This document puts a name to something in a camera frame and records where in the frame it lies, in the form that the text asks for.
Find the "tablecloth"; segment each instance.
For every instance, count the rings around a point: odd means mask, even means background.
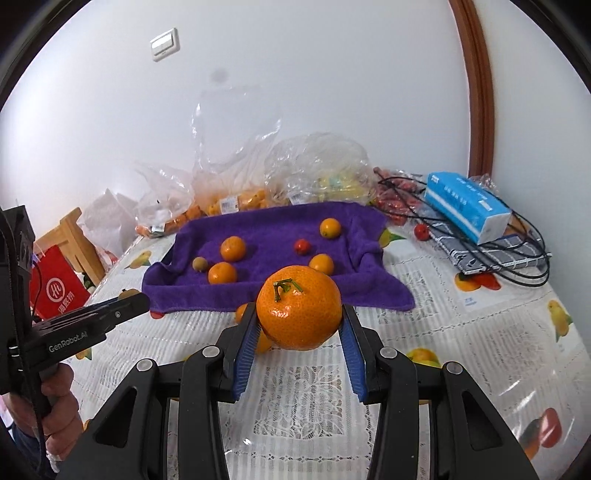
[[[90,303],[114,297],[122,288],[140,288],[145,265],[160,260],[173,242],[173,236],[137,241]],[[141,254],[147,261],[132,264]],[[591,433],[591,411],[586,408],[591,359],[577,333],[577,319],[567,335],[557,338],[548,304],[563,305],[550,285],[525,288],[498,279],[500,288],[465,288],[443,251],[413,238],[392,242],[384,251],[384,265],[410,288],[417,307],[409,312],[358,307],[361,323],[375,329],[387,346],[402,352],[429,348],[442,363],[463,364],[516,437],[548,408],[555,409],[561,439],[552,448],[540,448],[532,463],[542,480],[559,478]],[[233,317],[176,312],[156,319],[146,313],[119,325],[83,359],[70,358],[82,419],[96,414],[138,360],[180,361],[215,343]],[[365,479],[378,411],[378,406],[359,404],[353,394],[338,334],[310,352],[273,349],[257,356],[241,400],[220,404],[230,478]],[[420,413],[418,478],[428,479],[428,407],[420,407]],[[171,479],[178,478],[176,423],[173,401]]]

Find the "bag of yellow items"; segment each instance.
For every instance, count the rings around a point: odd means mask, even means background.
[[[372,169],[365,149],[331,133],[279,142],[265,160],[268,201],[277,205],[314,202],[367,204]]]

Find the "tissue box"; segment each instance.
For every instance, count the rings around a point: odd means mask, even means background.
[[[425,201],[444,214],[476,245],[505,233],[512,212],[466,177],[448,171],[430,173]]]

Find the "mandarin orange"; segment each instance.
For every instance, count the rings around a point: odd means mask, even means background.
[[[236,268],[227,262],[216,263],[207,273],[207,280],[209,283],[234,283],[238,280],[238,273]]]
[[[340,235],[340,223],[336,218],[327,218],[320,224],[320,234],[324,238],[338,238]]]
[[[335,282],[310,267],[292,265],[265,280],[256,313],[269,340],[287,350],[312,350],[339,328],[340,292]]]
[[[231,236],[222,242],[220,254],[226,262],[238,262],[246,255],[246,243],[239,236]]]
[[[332,261],[332,258],[326,254],[318,254],[313,256],[308,266],[310,268],[314,268],[314,270],[322,272],[325,275],[332,275],[335,271],[335,263]]]
[[[242,316],[244,315],[244,310],[246,310],[247,306],[248,306],[248,303],[244,303],[236,309],[236,323],[240,323],[240,320],[242,320]],[[261,334],[259,335],[259,341],[256,344],[255,352],[256,353],[265,353],[266,351],[271,350],[272,346],[273,346],[273,343],[268,339],[267,335],[265,335],[265,332],[261,331]]]

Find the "cherry tomato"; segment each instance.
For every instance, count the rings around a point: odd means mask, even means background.
[[[307,255],[312,250],[312,244],[308,240],[300,238],[294,243],[294,250],[298,255]]]
[[[414,228],[414,236],[417,237],[417,240],[421,242],[426,242],[431,238],[429,235],[429,227],[425,223],[419,223]]]

